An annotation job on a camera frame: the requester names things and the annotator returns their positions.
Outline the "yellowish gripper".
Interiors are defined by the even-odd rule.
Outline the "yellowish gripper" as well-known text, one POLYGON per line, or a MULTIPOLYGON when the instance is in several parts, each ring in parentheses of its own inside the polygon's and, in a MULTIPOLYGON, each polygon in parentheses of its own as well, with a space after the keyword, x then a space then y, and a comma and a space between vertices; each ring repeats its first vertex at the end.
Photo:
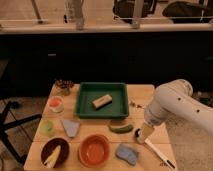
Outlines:
POLYGON ((154 127, 147 123, 143 123, 138 132, 138 142, 143 144, 145 140, 153 133, 154 127))

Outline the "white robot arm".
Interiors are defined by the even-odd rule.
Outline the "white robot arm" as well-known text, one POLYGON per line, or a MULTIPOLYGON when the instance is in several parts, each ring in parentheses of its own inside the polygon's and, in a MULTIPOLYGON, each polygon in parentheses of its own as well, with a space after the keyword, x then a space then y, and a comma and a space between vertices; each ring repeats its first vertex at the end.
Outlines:
POLYGON ((152 101, 145 107, 144 123, 137 132, 137 141, 143 144, 155 126, 161 125, 170 113, 191 121, 213 134, 213 108, 192 98, 192 85, 177 79, 158 86, 152 101))

